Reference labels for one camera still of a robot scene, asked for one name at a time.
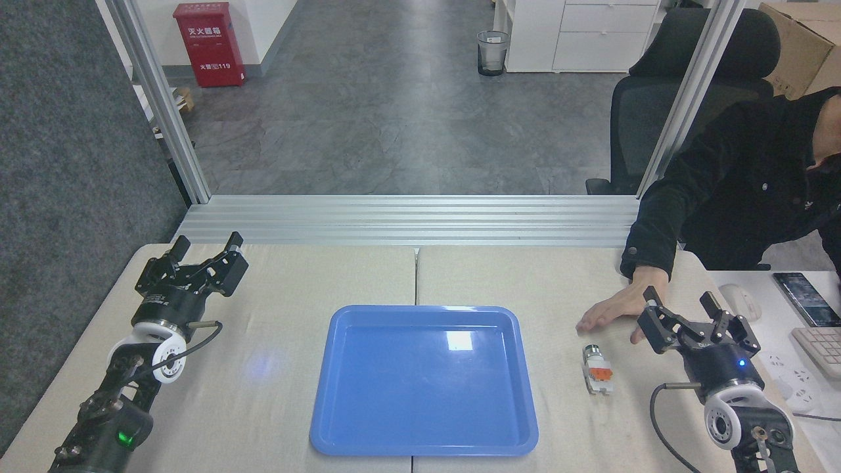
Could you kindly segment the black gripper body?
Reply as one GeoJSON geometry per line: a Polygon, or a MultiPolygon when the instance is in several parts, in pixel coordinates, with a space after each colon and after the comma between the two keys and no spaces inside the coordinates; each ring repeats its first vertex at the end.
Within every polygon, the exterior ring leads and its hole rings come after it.
{"type": "Polygon", "coordinates": [[[135,312],[134,325],[141,321],[165,321],[184,329],[187,324],[201,320],[207,298],[208,294],[186,288],[151,288],[135,312]]]}
{"type": "Polygon", "coordinates": [[[713,344],[705,348],[686,350],[686,374],[696,389],[697,398],[710,395],[735,384],[756,384],[765,389],[751,356],[736,344],[713,344]]]}

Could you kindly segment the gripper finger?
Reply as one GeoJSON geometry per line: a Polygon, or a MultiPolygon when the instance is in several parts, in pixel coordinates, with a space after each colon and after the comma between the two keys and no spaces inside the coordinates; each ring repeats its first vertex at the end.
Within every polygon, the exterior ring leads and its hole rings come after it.
{"type": "Polygon", "coordinates": [[[191,246],[187,237],[181,235],[170,250],[164,252],[160,258],[151,258],[139,276],[135,290],[139,294],[147,294],[157,285],[174,286],[178,281],[179,264],[191,246]]]}
{"type": "Polygon", "coordinates": [[[703,293],[700,303],[712,320],[712,328],[705,333],[713,344],[723,341],[725,335],[729,334],[734,344],[749,353],[749,357],[760,352],[760,342],[742,315],[733,315],[723,309],[710,291],[703,293]]]}
{"type": "Polygon", "coordinates": [[[240,233],[231,233],[222,252],[187,272],[187,288],[195,294],[215,292],[223,297],[232,296],[249,268],[240,251],[243,242],[240,233]]]}
{"type": "Polygon", "coordinates": [[[657,354],[663,354],[670,348],[686,344],[688,338],[693,342],[705,339],[704,325],[688,321],[682,315],[670,311],[663,305],[654,286],[649,286],[643,292],[646,305],[643,313],[637,318],[637,325],[657,354]]]}

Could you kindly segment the person's hand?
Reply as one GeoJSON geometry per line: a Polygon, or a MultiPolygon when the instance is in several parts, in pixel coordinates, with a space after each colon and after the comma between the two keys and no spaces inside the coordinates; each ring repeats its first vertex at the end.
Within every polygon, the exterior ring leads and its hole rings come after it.
{"type": "Polygon", "coordinates": [[[597,327],[609,325],[620,317],[639,317],[647,304],[644,292],[654,287],[658,295],[664,297],[669,282],[669,273],[660,267],[636,267],[630,284],[610,298],[601,300],[589,308],[577,323],[576,330],[589,332],[597,327]]]}

